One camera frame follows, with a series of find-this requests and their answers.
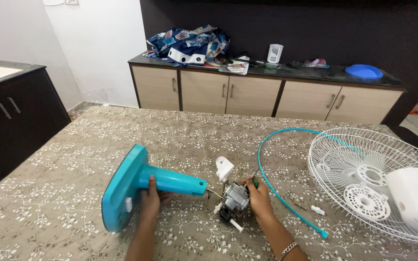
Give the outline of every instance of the blue floral cloth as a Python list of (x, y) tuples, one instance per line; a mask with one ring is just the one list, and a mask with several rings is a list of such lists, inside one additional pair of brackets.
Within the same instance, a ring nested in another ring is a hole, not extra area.
[(172, 27), (146, 40), (156, 58), (174, 61), (174, 66), (203, 65), (229, 47), (229, 36), (222, 30), (205, 25), (193, 31)]

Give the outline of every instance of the table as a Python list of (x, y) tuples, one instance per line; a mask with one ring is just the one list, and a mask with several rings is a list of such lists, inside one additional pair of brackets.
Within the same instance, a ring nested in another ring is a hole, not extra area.
[[(94, 106), (0, 182), (0, 260), (123, 260), (133, 226), (107, 232), (101, 198), (134, 144), (147, 147), (151, 165), (204, 178), (220, 192), (218, 156), (234, 163), (231, 178), (241, 179), (256, 169), (264, 137), (287, 127), (364, 127), (392, 135), (382, 125)], [(299, 246), (313, 260), (418, 260), (417, 245), (375, 234), (330, 205), (307, 168), (313, 138), (280, 133), (261, 153), (278, 193), (329, 233), (322, 239), (271, 196), (276, 216)], [(236, 218), (245, 228), (239, 233), (212, 215), (216, 203), (215, 196), (175, 195), (158, 217), (155, 260), (274, 260), (250, 211)]]

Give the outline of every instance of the patterned tablecloth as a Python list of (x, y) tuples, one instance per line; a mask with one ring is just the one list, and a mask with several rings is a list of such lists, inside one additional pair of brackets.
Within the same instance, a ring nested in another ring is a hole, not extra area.
[[(257, 167), (265, 136), (287, 128), (318, 131), (385, 126), (291, 120), (120, 107), (92, 107), (0, 182), (0, 260), (123, 260), (132, 230), (109, 233), (101, 219), (101, 197), (124, 156), (145, 145), (149, 163), (207, 179), (221, 191), (215, 159), (234, 163), (232, 178)], [(274, 196), (277, 217), (313, 260), (418, 260), (418, 246), (391, 241), (331, 207), (307, 169), (314, 134), (284, 132), (263, 147), (272, 185), (293, 208), (329, 233), (322, 239)], [(239, 233), (212, 215), (217, 198), (175, 195), (156, 227), (155, 259), (163, 261), (274, 260), (252, 214), (237, 222)], [(325, 216), (310, 210), (321, 207)]]

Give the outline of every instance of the hand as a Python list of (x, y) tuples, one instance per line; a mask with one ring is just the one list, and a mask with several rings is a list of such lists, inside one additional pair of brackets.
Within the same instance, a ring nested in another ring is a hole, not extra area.
[(246, 175), (245, 181), (239, 181), (238, 183), (240, 185), (247, 184), (251, 208), (256, 216), (256, 221), (261, 225), (264, 220), (276, 217), (274, 215), (274, 210), (272, 209), (272, 203), (270, 202), (269, 189), (258, 178), (254, 177), (254, 179), (257, 179), (259, 182), (257, 189), (254, 186), (250, 175)]
[(149, 176), (148, 189), (141, 190), (140, 221), (155, 220), (159, 214), (160, 206), (166, 205), (172, 199), (171, 192), (156, 189), (156, 177)]

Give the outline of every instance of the electrical socket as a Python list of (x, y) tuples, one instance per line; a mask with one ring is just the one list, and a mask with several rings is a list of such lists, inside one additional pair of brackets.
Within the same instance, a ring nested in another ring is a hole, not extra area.
[(66, 0), (66, 5), (78, 6), (78, 0)]

